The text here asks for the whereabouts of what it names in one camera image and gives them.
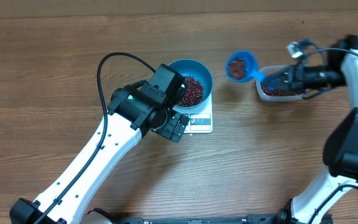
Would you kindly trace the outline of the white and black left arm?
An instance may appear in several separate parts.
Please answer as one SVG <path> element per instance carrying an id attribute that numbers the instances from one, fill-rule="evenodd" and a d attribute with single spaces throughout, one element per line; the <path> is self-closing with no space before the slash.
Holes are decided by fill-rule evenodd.
<path id="1" fill-rule="evenodd" d="M 189 118 L 173 107 L 185 91 L 185 78 L 165 64 L 150 81 L 118 88 L 86 146 L 34 201 L 20 198 L 12 206 L 11 222 L 80 223 L 108 175 L 149 131 L 180 141 Z"/>

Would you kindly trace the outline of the blue metal bowl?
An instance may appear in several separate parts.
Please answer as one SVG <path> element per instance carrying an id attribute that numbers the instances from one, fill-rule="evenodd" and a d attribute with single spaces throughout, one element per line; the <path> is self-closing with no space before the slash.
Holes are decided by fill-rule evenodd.
<path id="1" fill-rule="evenodd" d="M 213 89 L 212 74 L 201 62 L 193 59 L 179 59 L 170 63 L 168 66 L 177 71 L 183 77 L 191 76 L 201 82 L 204 86 L 203 99 L 201 102 L 203 102 L 203 100 L 211 94 Z"/>

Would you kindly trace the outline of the blue plastic measuring scoop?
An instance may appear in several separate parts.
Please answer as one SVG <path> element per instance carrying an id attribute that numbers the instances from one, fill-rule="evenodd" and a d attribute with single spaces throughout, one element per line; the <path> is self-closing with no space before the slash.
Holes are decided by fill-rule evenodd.
<path id="1" fill-rule="evenodd" d="M 226 75 L 234 82 L 245 83 L 251 80 L 263 82 L 268 75 L 259 72 L 259 64 L 250 51 L 238 51 L 226 62 Z"/>

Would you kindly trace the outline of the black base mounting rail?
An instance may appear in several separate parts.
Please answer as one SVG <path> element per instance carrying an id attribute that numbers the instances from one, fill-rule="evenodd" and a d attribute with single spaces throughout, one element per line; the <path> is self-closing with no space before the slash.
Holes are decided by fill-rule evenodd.
<path id="1" fill-rule="evenodd" d="M 299 223 L 284 220 L 275 214 L 250 214 L 246 217 L 214 217 L 214 218 L 161 218 L 144 219 L 141 217 L 114 217 L 108 212 L 94 208 L 88 211 L 81 223 L 112 223 L 112 224 L 278 224 Z"/>

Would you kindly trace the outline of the red adzuki beans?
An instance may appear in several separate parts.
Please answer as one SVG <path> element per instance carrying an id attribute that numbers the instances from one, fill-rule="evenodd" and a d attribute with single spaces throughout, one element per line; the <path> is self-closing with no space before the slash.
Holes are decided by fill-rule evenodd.
<path id="1" fill-rule="evenodd" d="M 178 106 L 195 106 L 203 99 L 204 86 L 199 80 L 196 80 L 191 76 L 185 76 L 185 80 L 187 81 L 186 93 L 178 103 Z"/>

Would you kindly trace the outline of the white digital kitchen scale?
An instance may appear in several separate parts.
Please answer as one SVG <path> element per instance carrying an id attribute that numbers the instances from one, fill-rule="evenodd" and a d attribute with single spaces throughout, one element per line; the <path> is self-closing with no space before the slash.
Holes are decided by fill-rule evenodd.
<path id="1" fill-rule="evenodd" d="M 213 131 L 212 94 L 196 106 L 174 106 L 173 108 L 175 111 L 187 115 L 190 119 L 185 134 L 210 134 Z"/>

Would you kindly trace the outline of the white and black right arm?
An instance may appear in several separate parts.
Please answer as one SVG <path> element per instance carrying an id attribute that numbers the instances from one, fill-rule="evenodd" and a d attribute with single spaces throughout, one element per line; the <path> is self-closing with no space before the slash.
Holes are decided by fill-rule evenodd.
<path id="1" fill-rule="evenodd" d="M 321 171 L 269 223 L 332 223 L 328 210 L 348 191 L 358 190 L 358 36 L 306 53 L 310 45 L 314 42 L 308 39 L 290 43 L 287 49 L 296 64 L 262 83 L 287 92 L 313 90 L 316 95 L 344 86 L 350 112 L 324 145 Z"/>

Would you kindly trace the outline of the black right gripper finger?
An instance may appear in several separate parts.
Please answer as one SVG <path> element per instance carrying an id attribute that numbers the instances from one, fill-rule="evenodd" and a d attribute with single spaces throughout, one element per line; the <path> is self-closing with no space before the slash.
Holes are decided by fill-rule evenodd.
<path id="1" fill-rule="evenodd" d="M 288 80 L 290 74 L 291 70 L 289 68 L 283 68 L 281 70 L 274 71 L 268 76 L 268 78 L 270 80 Z"/>
<path id="2" fill-rule="evenodd" d="M 289 82 L 287 80 L 280 81 L 280 80 L 270 80 L 270 81 L 263 81 L 263 84 L 266 86 L 268 90 L 271 91 L 285 91 L 291 92 L 289 89 Z"/>

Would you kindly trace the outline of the clear plastic food container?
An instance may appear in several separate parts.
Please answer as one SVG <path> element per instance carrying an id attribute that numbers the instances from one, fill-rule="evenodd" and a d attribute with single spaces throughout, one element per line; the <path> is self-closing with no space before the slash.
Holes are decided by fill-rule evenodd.
<path id="1" fill-rule="evenodd" d="M 279 72 L 284 68 L 287 68 L 287 65 L 272 65 L 261 68 L 259 72 L 264 73 L 266 75 L 273 75 L 274 73 Z M 256 81 L 256 89 L 259 98 L 267 103 L 284 103 L 289 101 L 302 100 L 303 97 L 306 95 L 306 91 L 289 93 L 278 89 L 273 89 L 268 86 L 265 86 L 258 80 Z"/>

